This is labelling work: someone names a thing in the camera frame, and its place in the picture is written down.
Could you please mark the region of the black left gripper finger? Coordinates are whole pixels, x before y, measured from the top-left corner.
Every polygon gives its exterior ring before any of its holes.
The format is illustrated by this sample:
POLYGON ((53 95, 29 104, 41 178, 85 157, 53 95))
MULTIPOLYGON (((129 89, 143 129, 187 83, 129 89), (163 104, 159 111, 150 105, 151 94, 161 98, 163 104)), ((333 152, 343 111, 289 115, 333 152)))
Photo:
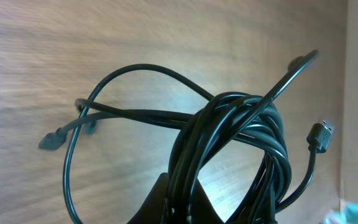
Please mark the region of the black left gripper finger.
POLYGON ((165 198, 169 182, 169 175, 163 172, 159 175, 144 203, 137 213, 127 222, 128 224, 161 224, 161 223, 194 223, 194 224, 222 224, 215 212, 202 185, 197 181, 195 194, 191 202, 190 211, 186 208, 183 217, 173 215, 168 210, 165 198))

